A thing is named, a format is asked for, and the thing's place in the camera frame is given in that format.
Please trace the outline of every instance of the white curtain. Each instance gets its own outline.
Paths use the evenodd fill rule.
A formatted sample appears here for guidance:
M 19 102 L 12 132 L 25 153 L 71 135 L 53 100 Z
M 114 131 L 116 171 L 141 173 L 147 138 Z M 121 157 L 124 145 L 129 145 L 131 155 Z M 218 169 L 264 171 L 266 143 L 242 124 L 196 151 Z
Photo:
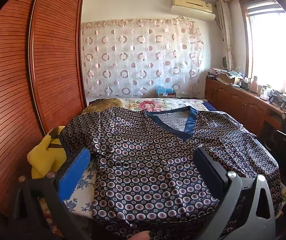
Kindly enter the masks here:
M 235 67 L 232 56 L 232 25 L 231 25 L 230 10 L 228 4 L 223 0 L 217 1 L 216 7 L 218 8 L 219 20 L 223 34 L 227 70 L 231 71 L 234 70 Z
M 155 87 L 195 97 L 203 72 L 203 39 L 195 22 L 128 19 L 83 23 L 87 100 L 155 97 Z

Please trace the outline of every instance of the v-neck collar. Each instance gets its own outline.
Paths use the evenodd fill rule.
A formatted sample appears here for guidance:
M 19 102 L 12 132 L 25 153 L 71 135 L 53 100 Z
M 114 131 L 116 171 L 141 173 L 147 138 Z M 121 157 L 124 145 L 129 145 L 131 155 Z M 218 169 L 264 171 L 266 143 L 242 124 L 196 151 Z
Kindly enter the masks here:
M 184 111 L 189 111 L 190 114 L 188 116 L 187 122 L 185 124 L 185 129 L 184 132 L 181 132 L 179 130 L 176 130 L 169 125 L 165 124 L 164 122 L 161 121 L 161 119 L 157 116 L 158 114 L 170 114 L 170 113 L 176 113 L 176 112 L 184 112 Z M 180 137 L 182 140 L 188 140 L 193 136 L 194 133 L 194 127 L 196 123 L 196 118 L 197 118 L 197 110 L 190 106 L 182 107 L 182 108 L 177 108 L 177 109 L 172 109 L 168 111 L 160 111 L 160 112 L 148 112 L 145 111 L 146 115 L 149 116 L 157 125 L 162 127 L 163 129 L 169 131 L 170 133 Z

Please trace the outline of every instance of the sliding wardrobe door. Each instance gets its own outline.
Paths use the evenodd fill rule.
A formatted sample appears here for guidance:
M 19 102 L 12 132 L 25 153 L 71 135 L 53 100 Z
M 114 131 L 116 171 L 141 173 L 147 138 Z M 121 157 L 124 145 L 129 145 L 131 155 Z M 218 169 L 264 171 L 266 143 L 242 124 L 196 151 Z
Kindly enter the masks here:
M 84 109 L 80 78 L 82 0 L 36 0 L 29 62 L 45 132 L 66 125 Z
M 84 106 L 82 0 L 9 0 L 0 10 L 0 211 L 10 214 L 27 154 Z
M 18 176 L 30 173 L 27 153 L 42 139 L 26 61 L 34 0 L 9 0 L 0 10 L 0 211 L 9 213 Z

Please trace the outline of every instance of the bottle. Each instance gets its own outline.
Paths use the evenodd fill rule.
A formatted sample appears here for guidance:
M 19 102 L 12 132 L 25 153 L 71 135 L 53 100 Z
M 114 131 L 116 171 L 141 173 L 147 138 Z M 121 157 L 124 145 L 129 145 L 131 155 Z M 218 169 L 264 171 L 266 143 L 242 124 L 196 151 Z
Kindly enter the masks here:
M 248 82 L 248 89 L 251 91 L 251 79 L 252 78 L 249 78 L 249 82 Z
M 253 77 L 253 81 L 251 82 L 251 91 L 253 93 L 258 92 L 258 77 L 257 76 Z
M 272 86 L 271 85 L 266 85 L 266 95 L 269 97 L 270 96 L 270 94 L 271 94 L 271 89 L 272 88 Z
M 263 91 L 263 86 L 258 85 L 258 95 L 260 96 L 262 94 Z

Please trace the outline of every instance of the metal bolt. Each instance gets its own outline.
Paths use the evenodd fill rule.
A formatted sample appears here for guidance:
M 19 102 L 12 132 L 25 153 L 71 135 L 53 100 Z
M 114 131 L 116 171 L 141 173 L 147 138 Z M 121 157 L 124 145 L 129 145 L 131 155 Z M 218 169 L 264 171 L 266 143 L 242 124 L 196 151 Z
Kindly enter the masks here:
M 25 180 L 26 180 L 25 176 L 20 176 L 20 177 L 18 178 L 18 181 L 19 181 L 19 182 L 24 182 Z
M 228 176 L 230 178 L 235 178 L 237 176 L 237 174 L 234 171 L 228 171 Z
M 46 177 L 48 177 L 49 179 L 52 179 L 52 178 L 54 178 L 55 177 L 55 172 L 54 171 L 50 171 L 50 172 L 48 172 L 47 174 L 46 174 Z
M 265 177 L 263 175 L 261 175 L 261 174 L 258 175 L 258 179 L 260 181 L 265 181 Z

